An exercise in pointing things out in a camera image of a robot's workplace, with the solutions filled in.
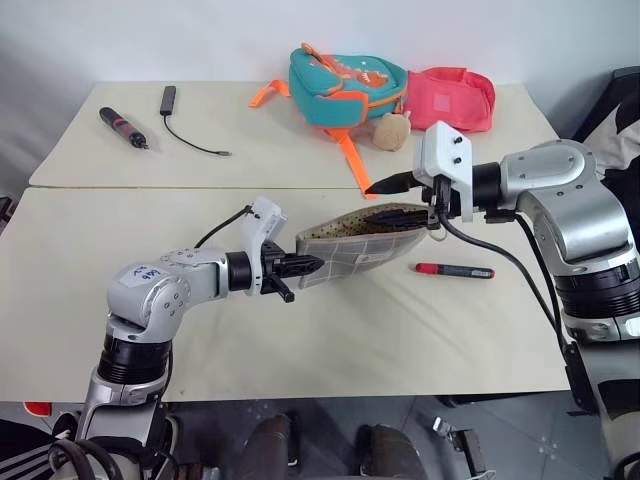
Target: person's leg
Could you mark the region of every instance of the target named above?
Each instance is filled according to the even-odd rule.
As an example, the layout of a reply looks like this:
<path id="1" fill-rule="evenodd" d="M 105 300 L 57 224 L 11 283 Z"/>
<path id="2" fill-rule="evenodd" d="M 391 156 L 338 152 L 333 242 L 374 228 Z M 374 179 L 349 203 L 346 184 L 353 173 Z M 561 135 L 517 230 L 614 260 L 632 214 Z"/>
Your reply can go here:
<path id="1" fill-rule="evenodd" d="M 235 469 L 235 480 L 286 480 L 291 422 L 278 415 L 253 431 Z"/>
<path id="2" fill-rule="evenodd" d="M 362 473 L 376 477 L 428 480 L 418 452 L 407 436 L 391 427 L 370 428 L 367 460 Z"/>

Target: plush toy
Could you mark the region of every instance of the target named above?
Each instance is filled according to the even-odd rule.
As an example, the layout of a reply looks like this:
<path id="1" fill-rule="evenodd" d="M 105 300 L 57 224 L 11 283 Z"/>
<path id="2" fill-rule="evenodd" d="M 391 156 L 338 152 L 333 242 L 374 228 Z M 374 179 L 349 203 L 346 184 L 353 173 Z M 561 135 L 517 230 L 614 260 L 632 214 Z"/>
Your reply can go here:
<path id="1" fill-rule="evenodd" d="M 400 150 L 411 133 L 410 113 L 385 113 L 375 126 L 373 144 L 382 150 Z"/>

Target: orange strap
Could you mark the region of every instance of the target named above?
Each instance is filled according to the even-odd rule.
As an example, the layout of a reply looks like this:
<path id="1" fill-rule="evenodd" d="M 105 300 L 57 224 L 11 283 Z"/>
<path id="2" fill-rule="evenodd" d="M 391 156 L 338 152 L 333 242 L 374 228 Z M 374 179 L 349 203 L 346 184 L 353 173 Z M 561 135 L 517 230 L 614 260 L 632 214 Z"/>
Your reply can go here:
<path id="1" fill-rule="evenodd" d="M 364 168 L 360 154 L 349 136 L 349 130 L 345 128 L 328 128 L 325 132 L 340 145 L 342 153 L 344 153 L 344 156 L 347 158 L 349 168 L 351 168 L 351 172 L 353 172 L 353 176 L 360 187 L 362 196 L 366 199 L 377 198 L 375 194 L 364 193 L 365 190 L 371 186 L 371 180 L 369 180 L 369 175 Z"/>
<path id="2" fill-rule="evenodd" d="M 256 96 L 251 99 L 251 102 L 249 102 L 249 106 L 259 107 L 260 105 L 262 105 L 262 101 L 264 100 L 264 97 L 267 95 L 267 93 L 269 93 L 269 91 L 272 88 L 284 97 L 291 96 L 291 94 L 289 93 L 289 85 L 287 84 L 287 82 L 283 80 L 272 80 L 267 85 L 262 87 L 260 91 L 256 94 Z"/>

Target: marker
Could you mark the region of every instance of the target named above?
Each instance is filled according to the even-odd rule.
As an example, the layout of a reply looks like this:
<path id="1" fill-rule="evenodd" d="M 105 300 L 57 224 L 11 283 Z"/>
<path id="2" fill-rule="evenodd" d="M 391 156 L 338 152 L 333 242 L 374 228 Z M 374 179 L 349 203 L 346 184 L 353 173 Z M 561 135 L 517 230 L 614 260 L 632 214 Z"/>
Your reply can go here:
<path id="1" fill-rule="evenodd" d="M 491 268 L 465 267 L 463 265 L 441 265 L 439 263 L 418 263 L 416 272 L 427 275 L 449 275 L 451 277 L 483 278 L 489 280 L 496 276 Z"/>
<path id="2" fill-rule="evenodd" d="M 122 118 L 114 109 L 102 107 L 100 109 L 100 118 L 134 147 L 149 148 L 144 135 Z"/>

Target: white wall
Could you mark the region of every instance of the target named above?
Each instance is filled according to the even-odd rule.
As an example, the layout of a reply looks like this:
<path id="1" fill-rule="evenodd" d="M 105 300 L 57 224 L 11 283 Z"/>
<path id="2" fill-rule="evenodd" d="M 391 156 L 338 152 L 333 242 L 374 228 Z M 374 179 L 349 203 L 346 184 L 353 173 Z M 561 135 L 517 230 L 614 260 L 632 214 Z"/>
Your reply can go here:
<path id="1" fill-rule="evenodd" d="M 302 40 L 414 70 L 464 65 L 495 83 L 524 82 L 570 135 L 608 73 L 640 63 L 639 4 L 0 0 L 0 188 L 26 184 L 96 80 L 283 77 Z"/>

